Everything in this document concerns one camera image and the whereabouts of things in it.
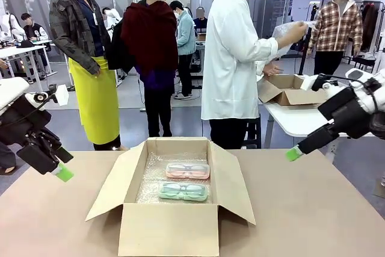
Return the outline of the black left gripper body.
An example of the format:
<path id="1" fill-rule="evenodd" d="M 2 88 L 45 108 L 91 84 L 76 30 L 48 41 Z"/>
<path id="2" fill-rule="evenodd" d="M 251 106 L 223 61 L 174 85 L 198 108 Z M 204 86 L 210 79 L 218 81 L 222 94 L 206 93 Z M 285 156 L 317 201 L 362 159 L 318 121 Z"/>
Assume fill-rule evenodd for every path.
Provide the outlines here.
<path id="1" fill-rule="evenodd" d="M 33 105 L 26 96 L 21 96 L 0 115 L 0 142 L 26 146 L 28 143 L 39 144 L 42 138 L 48 146 L 58 149 L 60 139 L 46 127 L 51 118 L 42 104 Z"/>

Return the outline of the bubble wrap sheet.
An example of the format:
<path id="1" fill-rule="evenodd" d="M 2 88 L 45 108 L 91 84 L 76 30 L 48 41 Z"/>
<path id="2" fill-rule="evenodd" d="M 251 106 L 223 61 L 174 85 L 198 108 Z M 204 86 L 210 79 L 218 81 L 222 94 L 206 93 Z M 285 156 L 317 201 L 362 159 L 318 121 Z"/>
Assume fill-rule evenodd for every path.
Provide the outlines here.
<path id="1" fill-rule="evenodd" d="M 274 28 L 274 31 L 273 31 L 273 34 L 272 34 L 272 37 L 276 38 L 276 39 L 280 39 L 282 38 L 296 23 L 300 23 L 300 21 L 296 21 L 296 22 L 287 22 L 287 23 L 284 23 L 284 24 L 281 24 L 281 25 L 278 25 Z M 316 28 L 316 21 L 313 20 L 313 21 L 304 21 L 304 24 L 307 25 L 308 28 L 311 28 L 311 29 L 315 29 L 317 30 Z M 280 48 L 278 51 L 277 51 L 277 55 L 276 55 L 276 58 L 280 58 L 282 57 L 283 55 L 286 55 L 291 46 L 294 44 L 294 43 L 297 43 L 298 41 L 296 42 L 291 42 L 290 44 L 288 44 L 287 46 L 284 46 L 282 48 Z"/>

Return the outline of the pink glasses case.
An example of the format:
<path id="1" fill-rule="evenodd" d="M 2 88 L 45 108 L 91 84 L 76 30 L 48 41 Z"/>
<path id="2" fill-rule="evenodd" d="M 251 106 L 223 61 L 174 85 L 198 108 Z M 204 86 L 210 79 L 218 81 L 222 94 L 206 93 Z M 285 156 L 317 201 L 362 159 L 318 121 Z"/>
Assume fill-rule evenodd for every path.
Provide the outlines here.
<path id="1" fill-rule="evenodd" d="M 167 164 L 165 174 L 174 179 L 208 179 L 211 168 L 208 164 L 172 163 Z"/>

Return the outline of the mint green glasses case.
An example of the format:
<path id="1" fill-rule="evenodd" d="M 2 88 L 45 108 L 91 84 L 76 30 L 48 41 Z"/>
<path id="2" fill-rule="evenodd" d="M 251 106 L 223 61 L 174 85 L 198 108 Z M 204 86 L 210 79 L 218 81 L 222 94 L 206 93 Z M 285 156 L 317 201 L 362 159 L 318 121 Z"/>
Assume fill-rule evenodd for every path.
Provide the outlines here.
<path id="1" fill-rule="evenodd" d="M 159 197 L 171 200 L 187 200 L 204 202 L 208 197 L 208 189 L 205 185 L 166 182 L 159 190 Z"/>

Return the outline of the person's right forearm white sleeve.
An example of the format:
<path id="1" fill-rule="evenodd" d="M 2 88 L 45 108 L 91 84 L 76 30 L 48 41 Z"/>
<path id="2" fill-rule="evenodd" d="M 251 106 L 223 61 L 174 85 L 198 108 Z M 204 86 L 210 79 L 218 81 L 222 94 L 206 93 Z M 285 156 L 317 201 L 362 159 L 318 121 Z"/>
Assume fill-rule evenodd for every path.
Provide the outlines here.
<path id="1" fill-rule="evenodd" d="M 259 39 L 257 44 L 256 61 L 269 62 L 273 60 L 279 51 L 279 39 L 271 37 L 269 39 Z"/>

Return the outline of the person's right hand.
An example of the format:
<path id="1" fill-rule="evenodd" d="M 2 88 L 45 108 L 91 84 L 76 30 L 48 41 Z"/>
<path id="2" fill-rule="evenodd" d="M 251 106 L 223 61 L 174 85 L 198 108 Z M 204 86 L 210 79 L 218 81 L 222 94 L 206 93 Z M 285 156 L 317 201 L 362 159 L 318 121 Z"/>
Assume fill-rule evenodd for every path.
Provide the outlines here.
<path id="1" fill-rule="evenodd" d="M 289 46 L 303 38 L 308 30 L 308 25 L 304 22 L 293 22 L 287 33 L 280 41 L 280 47 Z"/>

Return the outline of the small open cardboard box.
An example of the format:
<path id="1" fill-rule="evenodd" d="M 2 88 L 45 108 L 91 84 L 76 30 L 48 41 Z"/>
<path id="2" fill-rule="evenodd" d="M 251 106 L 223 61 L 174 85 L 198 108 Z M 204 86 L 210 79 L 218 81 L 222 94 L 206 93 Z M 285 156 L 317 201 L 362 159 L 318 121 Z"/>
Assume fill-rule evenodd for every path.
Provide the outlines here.
<path id="1" fill-rule="evenodd" d="M 324 90 L 303 90 L 303 79 L 297 75 L 263 76 L 257 82 L 258 96 L 262 103 L 281 106 L 319 105 L 326 101 Z"/>

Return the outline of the white work table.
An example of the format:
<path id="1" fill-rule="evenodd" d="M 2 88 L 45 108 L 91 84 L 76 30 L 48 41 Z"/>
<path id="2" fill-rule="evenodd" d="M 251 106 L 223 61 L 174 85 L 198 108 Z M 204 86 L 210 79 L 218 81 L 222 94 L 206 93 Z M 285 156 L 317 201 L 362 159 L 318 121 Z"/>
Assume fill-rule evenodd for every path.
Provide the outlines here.
<path id="1" fill-rule="evenodd" d="M 7 69 L 0 68 L 0 79 L 22 77 L 29 84 L 37 83 L 41 86 L 41 79 L 57 74 L 51 68 L 47 55 L 48 46 L 55 46 L 52 40 L 33 42 L 32 47 L 18 48 L 7 46 L 0 49 L 0 58 L 7 64 Z"/>

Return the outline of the black tripod stand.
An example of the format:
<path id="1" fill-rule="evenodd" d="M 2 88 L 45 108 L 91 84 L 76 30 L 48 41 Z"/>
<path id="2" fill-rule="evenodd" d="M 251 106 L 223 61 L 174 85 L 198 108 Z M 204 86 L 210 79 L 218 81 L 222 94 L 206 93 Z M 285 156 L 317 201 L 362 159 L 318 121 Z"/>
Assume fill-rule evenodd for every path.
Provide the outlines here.
<path id="1" fill-rule="evenodd" d="M 319 2 L 314 2 L 314 3 L 311 3 L 311 4 L 313 4 L 312 10 L 311 10 L 311 13 L 310 13 L 310 21 L 312 22 L 315 19 L 316 12 L 318 10 Z M 303 46 L 303 55 L 301 57 L 300 69 L 299 69 L 299 72 L 298 72 L 299 75 L 303 75 L 304 64 L 305 64 L 305 60 L 306 60 L 306 57 L 307 57 L 307 50 L 308 50 L 308 47 L 309 47 L 309 40 L 310 40 L 310 37 L 311 37 L 311 33 L 312 33 L 312 28 L 310 27 L 310 25 L 308 25 L 308 32 L 306 34 L 306 38 L 305 38 L 305 42 L 304 42 L 304 46 Z"/>

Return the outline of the person in plaid shirt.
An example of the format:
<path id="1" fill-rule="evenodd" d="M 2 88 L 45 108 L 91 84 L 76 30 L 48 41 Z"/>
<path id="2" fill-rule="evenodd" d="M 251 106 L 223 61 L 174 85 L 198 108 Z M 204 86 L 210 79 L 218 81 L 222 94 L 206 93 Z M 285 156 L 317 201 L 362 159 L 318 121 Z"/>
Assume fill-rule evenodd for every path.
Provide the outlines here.
<path id="1" fill-rule="evenodd" d="M 308 55 L 315 51 L 315 75 L 335 73 L 349 39 L 353 40 L 353 55 L 356 56 L 363 43 L 363 22 L 355 0 L 327 2 L 318 13 L 307 49 Z"/>

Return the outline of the clear bubble wrap liner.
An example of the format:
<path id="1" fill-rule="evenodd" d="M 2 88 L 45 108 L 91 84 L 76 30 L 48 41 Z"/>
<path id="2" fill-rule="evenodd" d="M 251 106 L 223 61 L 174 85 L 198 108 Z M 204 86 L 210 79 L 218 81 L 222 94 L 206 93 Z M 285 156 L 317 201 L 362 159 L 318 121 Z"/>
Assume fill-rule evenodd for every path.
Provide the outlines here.
<path id="1" fill-rule="evenodd" d="M 167 164 L 194 163 L 208 164 L 206 149 L 193 150 L 191 152 L 151 152 L 147 157 L 140 188 L 135 199 L 136 203 L 212 203 L 211 172 L 208 179 L 174 179 L 165 174 Z M 171 200 L 159 197 L 159 190 L 163 183 L 178 182 L 205 185 L 208 189 L 208 197 L 204 202 L 187 200 Z"/>

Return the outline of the large open cardboard box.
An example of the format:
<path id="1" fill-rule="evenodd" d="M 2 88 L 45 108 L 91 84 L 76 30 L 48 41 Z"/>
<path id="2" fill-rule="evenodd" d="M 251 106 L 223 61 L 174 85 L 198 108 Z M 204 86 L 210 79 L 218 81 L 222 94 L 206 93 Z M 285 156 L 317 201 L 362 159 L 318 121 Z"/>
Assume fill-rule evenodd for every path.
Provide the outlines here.
<path id="1" fill-rule="evenodd" d="M 151 152 L 206 149 L 212 203 L 136 203 Z M 122 257 L 219 257 L 219 211 L 255 224 L 236 156 L 204 137 L 149 138 L 120 155 L 86 219 L 122 209 L 118 254 Z"/>

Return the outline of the mannequin with dark red shawl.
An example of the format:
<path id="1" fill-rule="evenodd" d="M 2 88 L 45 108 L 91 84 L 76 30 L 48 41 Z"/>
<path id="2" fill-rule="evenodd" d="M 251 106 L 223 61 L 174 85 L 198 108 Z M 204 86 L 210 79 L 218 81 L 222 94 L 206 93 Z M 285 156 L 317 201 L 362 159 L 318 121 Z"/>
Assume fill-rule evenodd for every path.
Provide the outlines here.
<path id="1" fill-rule="evenodd" d="M 177 20 L 165 0 L 133 2 L 114 27 L 108 67 L 134 68 L 144 86 L 149 137 L 172 135 L 171 95 L 178 65 Z"/>

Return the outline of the seated person in dark top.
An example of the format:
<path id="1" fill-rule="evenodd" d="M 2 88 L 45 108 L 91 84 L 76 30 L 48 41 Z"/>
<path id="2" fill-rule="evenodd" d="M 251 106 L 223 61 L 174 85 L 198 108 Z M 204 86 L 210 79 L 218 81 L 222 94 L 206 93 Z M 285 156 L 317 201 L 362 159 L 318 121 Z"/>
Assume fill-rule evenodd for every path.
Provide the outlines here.
<path id="1" fill-rule="evenodd" d="M 208 19 L 205 17 L 205 9 L 198 7 L 196 9 L 196 18 L 194 19 L 195 31 L 197 34 L 205 33 Z"/>

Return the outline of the person in light blue fleece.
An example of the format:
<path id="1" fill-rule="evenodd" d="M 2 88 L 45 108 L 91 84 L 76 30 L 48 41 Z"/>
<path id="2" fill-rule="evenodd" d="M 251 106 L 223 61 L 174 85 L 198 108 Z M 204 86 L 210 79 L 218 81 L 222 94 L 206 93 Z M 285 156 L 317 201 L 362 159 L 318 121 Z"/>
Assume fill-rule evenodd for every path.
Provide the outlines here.
<path id="1" fill-rule="evenodd" d="M 174 98 L 182 100 L 192 96 L 190 64 L 196 51 L 194 21 L 180 1 L 171 1 L 170 8 L 173 10 L 178 21 L 177 51 L 179 62 L 177 71 L 181 82 L 181 91 L 176 93 Z"/>

